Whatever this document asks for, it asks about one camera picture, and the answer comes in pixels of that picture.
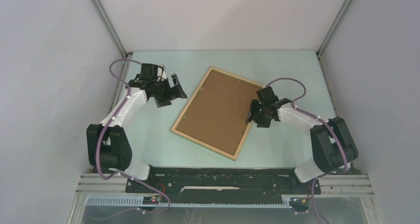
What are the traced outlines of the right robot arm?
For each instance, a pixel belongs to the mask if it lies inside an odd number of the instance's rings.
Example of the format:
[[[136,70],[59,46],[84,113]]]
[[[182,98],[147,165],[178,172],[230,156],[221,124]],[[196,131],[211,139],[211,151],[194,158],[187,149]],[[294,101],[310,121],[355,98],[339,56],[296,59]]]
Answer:
[[[271,121],[285,122],[306,132],[311,139],[312,157],[292,170],[288,187],[294,193],[303,192],[308,181],[343,168],[359,153],[345,120],[339,116],[323,118],[297,107],[290,99],[279,99],[268,86],[257,91],[252,100],[247,122],[269,128]]]

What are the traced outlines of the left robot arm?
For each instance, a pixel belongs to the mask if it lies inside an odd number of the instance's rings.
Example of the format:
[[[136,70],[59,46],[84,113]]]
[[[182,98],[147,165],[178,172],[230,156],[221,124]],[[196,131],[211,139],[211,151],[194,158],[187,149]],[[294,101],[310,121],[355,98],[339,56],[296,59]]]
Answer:
[[[86,130],[89,163],[96,167],[103,179],[104,170],[118,172],[138,179],[137,185],[144,192],[152,192],[157,180],[150,175],[152,166],[133,157],[132,147],[125,129],[134,115],[150,98],[154,98],[158,108],[169,106],[178,98],[187,95],[182,89],[178,76],[167,77],[162,65],[140,63],[141,69],[135,78],[126,82],[113,74],[125,87],[123,97],[110,114],[98,124],[90,124]]]

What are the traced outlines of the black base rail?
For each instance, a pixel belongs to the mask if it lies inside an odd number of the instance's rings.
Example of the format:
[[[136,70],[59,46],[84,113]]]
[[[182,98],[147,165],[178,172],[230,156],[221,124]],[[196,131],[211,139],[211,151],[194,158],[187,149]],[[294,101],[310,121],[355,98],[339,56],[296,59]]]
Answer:
[[[151,196],[150,186],[171,202],[275,204],[286,196],[298,201],[321,193],[319,183],[301,183],[285,168],[154,168],[145,181],[126,182],[125,192]]]

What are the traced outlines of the left aluminium corner post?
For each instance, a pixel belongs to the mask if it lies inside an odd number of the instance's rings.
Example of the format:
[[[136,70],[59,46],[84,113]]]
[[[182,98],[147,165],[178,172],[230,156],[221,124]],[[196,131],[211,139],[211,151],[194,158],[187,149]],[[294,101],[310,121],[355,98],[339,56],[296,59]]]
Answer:
[[[107,30],[108,34],[110,35],[113,43],[117,47],[117,50],[121,54],[123,58],[126,58],[128,55],[127,50],[123,46],[123,43],[120,37],[117,34],[115,27],[112,24],[112,21],[109,15],[106,12],[104,5],[102,4],[101,0],[90,0],[94,9],[96,10],[101,22],[103,23],[105,29]]]

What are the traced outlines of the aluminium corner post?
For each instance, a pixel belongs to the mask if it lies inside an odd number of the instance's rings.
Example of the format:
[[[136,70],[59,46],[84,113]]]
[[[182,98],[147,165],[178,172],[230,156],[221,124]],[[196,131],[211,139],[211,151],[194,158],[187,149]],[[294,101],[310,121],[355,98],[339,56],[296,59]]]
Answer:
[[[117,34],[115,27],[112,24],[112,21],[109,15],[106,12],[104,5],[102,4],[101,0],[90,0],[94,9],[96,10],[101,22],[103,23],[105,29],[107,30],[108,34],[110,35],[113,43],[117,47],[117,50],[121,54],[123,58],[126,58],[128,55],[127,50],[123,46],[123,43],[120,37]]]
[[[344,0],[342,5],[340,6],[335,18],[331,26],[329,27],[325,37],[323,38],[321,45],[319,46],[316,55],[318,59],[321,59],[322,55],[324,54],[325,50],[327,49],[332,37],[334,36],[336,30],[338,29],[342,19],[344,18],[345,14],[347,13],[348,9],[350,8],[352,2],[354,0]]]

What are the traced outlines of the right aluminium corner post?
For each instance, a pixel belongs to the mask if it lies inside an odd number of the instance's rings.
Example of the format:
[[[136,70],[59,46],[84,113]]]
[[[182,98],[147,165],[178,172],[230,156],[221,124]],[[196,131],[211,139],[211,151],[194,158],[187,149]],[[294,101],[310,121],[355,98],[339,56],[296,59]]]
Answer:
[[[344,18],[345,14],[347,13],[348,9],[350,8],[352,2],[354,0],[344,0],[342,5],[340,6],[335,18],[331,26],[329,27],[325,37],[323,38],[321,45],[319,46],[316,55],[318,59],[321,59],[322,55],[324,54],[325,50],[327,49],[332,37],[334,36],[336,30],[338,29],[342,19]]]

